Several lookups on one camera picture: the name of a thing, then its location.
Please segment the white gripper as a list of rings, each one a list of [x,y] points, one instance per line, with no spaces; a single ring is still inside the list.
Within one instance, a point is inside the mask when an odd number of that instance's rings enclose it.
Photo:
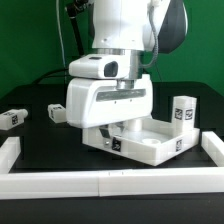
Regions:
[[[147,74],[129,90],[118,90],[116,80],[74,78],[67,89],[66,117],[74,127],[100,126],[104,147],[110,148],[112,138],[106,124],[149,116],[152,106],[152,82]]]

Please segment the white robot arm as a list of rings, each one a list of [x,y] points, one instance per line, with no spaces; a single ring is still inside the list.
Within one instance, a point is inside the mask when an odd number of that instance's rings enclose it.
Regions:
[[[85,144],[112,148],[114,131],[151,113],[152,82],[143,70],[182,44],[186,9],[183,0],[74,0],[67,10],[92,13],[95,50],[69,64],[67,122],[83,130]]]

